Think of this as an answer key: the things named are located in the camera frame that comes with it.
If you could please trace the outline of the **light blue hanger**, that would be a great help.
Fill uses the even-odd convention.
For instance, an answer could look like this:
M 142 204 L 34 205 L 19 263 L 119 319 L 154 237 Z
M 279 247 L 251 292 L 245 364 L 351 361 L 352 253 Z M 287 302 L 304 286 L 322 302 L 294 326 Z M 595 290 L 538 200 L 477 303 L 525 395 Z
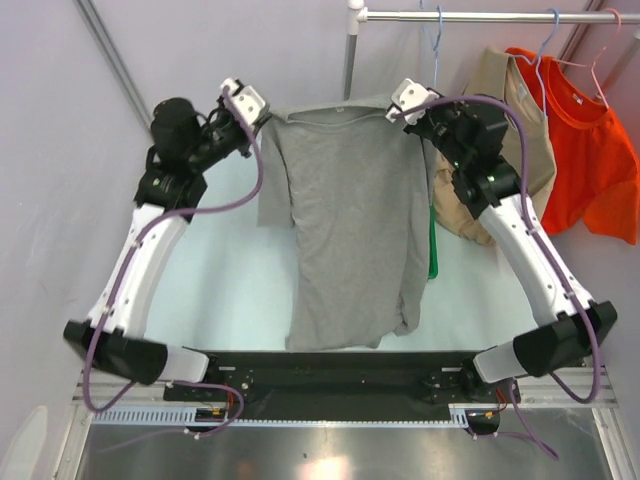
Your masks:
M 429 41 L 429 47 L 432 54 L 432 82 L 431 86 L 434 88 L 438 87 L 438 78 L 439 78 L 439 56 L 440 56 L 440 48 L 442 42 L 442 34 L 443 34 L 443 10 L 440 4 L 435 6 L 435 11 L 438 14 L 437 18 L 437 32 L 433 33 L 432 30 L 427 27 L 425 24 L 422 25 L 422 32 L 427 36 Z

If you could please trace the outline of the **orange t shirt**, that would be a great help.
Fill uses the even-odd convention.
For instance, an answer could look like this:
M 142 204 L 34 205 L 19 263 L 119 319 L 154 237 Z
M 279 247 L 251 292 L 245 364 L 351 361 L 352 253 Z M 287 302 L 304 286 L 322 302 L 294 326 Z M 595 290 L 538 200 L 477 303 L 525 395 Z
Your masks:
M 551 235 L 578 221 L 590 232 L 638 241 L 639 158 L 614 110 L 584 95 L 551 56 L 510 47 L 521 76 L 548 115 L 557 174 L 542 224 Z

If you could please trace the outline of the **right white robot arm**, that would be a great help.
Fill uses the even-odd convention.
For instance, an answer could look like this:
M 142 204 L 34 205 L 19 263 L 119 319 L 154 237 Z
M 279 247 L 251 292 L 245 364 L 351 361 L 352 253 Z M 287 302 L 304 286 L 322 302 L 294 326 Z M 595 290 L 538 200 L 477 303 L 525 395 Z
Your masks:
M 486 95 L 443 97 L 429 89 L 422 102 L 402 100 L 405 132 L 426 139 L 453 166 L 454 192 L 496 241 L 529 301 L 535 329 L 478 353 L 461 376 L 463 393 L 484 401 L 498 382 L 555 376 L 578 360 L 593 361 L 600 388 L 600 346 L 618 315 L 571 274 L 538 220 L 528 194 L 524 126 L 506 103 Z

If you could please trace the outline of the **green plastic bin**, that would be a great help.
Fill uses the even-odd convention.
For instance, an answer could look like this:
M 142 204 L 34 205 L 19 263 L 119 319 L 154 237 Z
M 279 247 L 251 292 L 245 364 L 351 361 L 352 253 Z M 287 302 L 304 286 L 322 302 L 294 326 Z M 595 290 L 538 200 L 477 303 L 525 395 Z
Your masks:
M 428 279 L 436 279 L 439 274 L 437 235 L 436 235 L 436 212 L 434 204 L 430 205 L 430 226 L 429 226 L 429 271 Z

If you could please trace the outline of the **grey t shirt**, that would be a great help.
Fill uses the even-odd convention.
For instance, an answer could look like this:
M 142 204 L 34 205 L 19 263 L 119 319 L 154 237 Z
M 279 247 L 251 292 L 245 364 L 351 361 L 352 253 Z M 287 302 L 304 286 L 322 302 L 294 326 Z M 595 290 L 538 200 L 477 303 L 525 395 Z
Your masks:
M 436 152 L 382 96 L 281 108 L 261 132 L 258 222 L 295 233 L 290 351 L 377 347 L 419 325 Z

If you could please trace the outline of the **metal clothes rack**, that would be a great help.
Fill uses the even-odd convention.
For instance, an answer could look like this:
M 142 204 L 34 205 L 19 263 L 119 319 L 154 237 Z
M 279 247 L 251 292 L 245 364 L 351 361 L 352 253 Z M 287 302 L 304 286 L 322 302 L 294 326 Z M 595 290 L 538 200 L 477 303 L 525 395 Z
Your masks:
M 350 98 L 360 25 L 367 22 L 406 23 L 478 23 L 478 24 L 549 24 L 549 25 L 638 25 L 638 13 L 614 13 L 606 10 L 576 12 L 505 12 L 505 11 L 377 11 L 366 7 L 364 1 L 347 3 L 347 36 L 343 67 L 342 97 Z

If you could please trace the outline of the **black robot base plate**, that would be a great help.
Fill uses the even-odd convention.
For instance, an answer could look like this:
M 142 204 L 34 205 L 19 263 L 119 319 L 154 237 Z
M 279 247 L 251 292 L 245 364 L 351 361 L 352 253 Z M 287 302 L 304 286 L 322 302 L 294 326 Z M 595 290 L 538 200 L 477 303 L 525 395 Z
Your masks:
M 490 409 L 519 399 L 507 381 L 483 384 L 473 378 L 471 352 L 287 353 L 210 351 L 201 387 L 166 388 L 169 402 L 222 403 L 237 390 L 232 406 L 251 418 L 416 420 L 436 405 Z

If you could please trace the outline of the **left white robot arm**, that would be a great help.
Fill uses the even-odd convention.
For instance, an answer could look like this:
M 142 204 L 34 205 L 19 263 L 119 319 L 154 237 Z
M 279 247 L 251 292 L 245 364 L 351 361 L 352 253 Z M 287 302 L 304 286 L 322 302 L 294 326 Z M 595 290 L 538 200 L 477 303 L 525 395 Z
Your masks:
M 152 297 L 177 241 L 204 195 L 204 173 L 230 154 L 249 154 L 240 119 L 258 131 L 268 103 L 240 93 L 201 117 L 190 101 L 158 104 L 150 131 L 144 175 L 136 195 L 128 237 L 100 299 L 86 320 L 70 320 L 63 338 L 86 363 L 105 373 L 150 385 L 186 381 L 197 398 L 214 397 L 221 376 L 206 354 L 146 339 Z

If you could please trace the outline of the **aluminium corner post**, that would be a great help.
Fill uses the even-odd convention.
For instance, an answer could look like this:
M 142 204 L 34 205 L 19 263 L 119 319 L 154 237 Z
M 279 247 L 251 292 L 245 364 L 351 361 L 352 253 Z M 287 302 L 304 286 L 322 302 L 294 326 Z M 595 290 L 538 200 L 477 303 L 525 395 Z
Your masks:
M 150 109 L 95 3 L 91 0 L 73 0 L 72 3 L 77 8 L 87 30 L 93 37 L 99 52 L 103 56 L 137 122 L 147 136 L 151 137 L 150 124 L 152 117 Z

